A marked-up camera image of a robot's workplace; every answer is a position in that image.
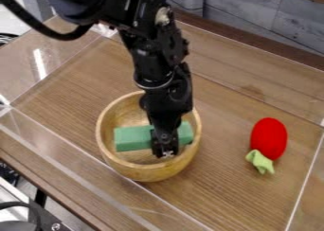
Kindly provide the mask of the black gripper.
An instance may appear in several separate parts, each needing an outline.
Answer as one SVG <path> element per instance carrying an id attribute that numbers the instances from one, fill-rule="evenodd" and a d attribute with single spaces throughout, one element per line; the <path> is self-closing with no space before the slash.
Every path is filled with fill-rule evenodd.
<path id="1" fill-rule="evenodd" d="M 141 107 L 147 113 L 150 148 L 157 158 L 178 154 L 181 118 L 193 111 L 193 78 L 189 64 L 182 62 L 170 72 L 151 72 L 151 67 L 135 65 L 134 80 L 145 91 Z"/>

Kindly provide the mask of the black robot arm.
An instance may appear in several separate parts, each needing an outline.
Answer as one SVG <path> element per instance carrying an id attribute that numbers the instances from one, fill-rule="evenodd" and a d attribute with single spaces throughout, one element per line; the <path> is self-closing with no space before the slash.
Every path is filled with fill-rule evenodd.
<path id="1" fill-rule="evenodd" d="M 193 80 L 185 57 L 189 41 L 177 27 L 167 0 L 48 0 L 58 16 L 76 28 L 60 33 L 47 27 L 15 0 L 0 0 L 9 12 L 40 34 L 72 41 L 98 23 L 121 35 L 134 63 L 134 81 L 145 91 L 139 106 L 151 125 L 150 148 L 157 157 L 178 155 L 182 116 L 193 111 Z"/>

